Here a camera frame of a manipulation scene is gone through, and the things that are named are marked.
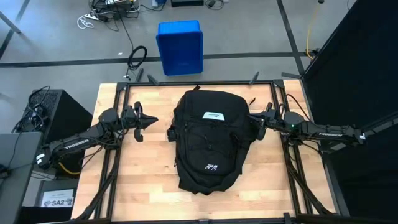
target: black backpack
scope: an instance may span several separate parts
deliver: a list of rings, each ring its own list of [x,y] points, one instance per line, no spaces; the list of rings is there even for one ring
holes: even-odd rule
[[[240,96],[222,91],[187,91],[174,109],[169,141],[176,141],[179,187],[205,195],[230,188],[240,174],[258,130]]]

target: white logo patch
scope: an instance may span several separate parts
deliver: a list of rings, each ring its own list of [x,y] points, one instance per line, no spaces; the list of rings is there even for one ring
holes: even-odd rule
[[[218,167],[218,165],[207,164],[207,166],[205,167],[205,169],[211,170],[211,171],[215,171],[215,170],[217,170],[217,167]]]
[[[79,145],[84,144],[84,143],[86,143],[86,142],[88,142],[88,139],[82,140],[82,141],[80,141],[80,142],[76,142],[76,143],[74,143],[74,144],[71,144],[70,146],[65,146],[65,149],[71,149],[71,148],[73,148],[73,147],[75,147],[75,146],[79,146]]]
[[[333,137],[342,137],[342,134],[332,134],[332,133],[319,133],[322,136],[333,136]]]
[[[216,119],[219,121],[225,121],[224,115],[222,113],[206,112],[202,119]]]

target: yellow cable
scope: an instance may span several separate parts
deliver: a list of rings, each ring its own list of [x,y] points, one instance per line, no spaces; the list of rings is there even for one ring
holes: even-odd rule
[[[71,172],[71,171],[69,171],[61,162],[59,162],[58,164],[60,165],[60,167],[61,167],[65,172],[67,172],[67,173],[70,174],[70,175],[79,175],[79,174],[80,174],[80,172]]]
[[[308,52],[308,43],[309,43],[309,41],[310,41],[310,35],[311,35],[312,25],[313,25],[313,23],[314,23],[314,21],[315,21],[315,18],[317,17],[319,8],[320,8],[320,4],[317,4],[317,8],[315,9],[315,12],[313,13],[312,20],[311,20],[310,25],[309,25],[309,27],[308,27],[307,48],[305,49],[305,51],[306,51],[306,53],[307,53],[307,56],[308,56],[311,60],[313,60],[313,57],[311,57],[310,53]]]

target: white cable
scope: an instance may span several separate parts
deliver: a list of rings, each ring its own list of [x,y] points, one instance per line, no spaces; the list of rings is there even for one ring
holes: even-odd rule
[[[77,19],[77,26],[79,28],[81,28],[81,29],[86,29],[87,27],[88,28],[94,28],[94,25],[92,23],[86,21],[86,17],[85,16],[80,16]]]

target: table leg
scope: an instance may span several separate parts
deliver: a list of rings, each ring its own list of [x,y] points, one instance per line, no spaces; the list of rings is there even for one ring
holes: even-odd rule
[[[0,11],[0,19],[2,19],[4,22],[6,22],[6,24],[17,34],[20,34],[21,31],[18,29],[17,26],[14,25],[14,23],[12,23],[6,15],[4,15],[1,11]]]

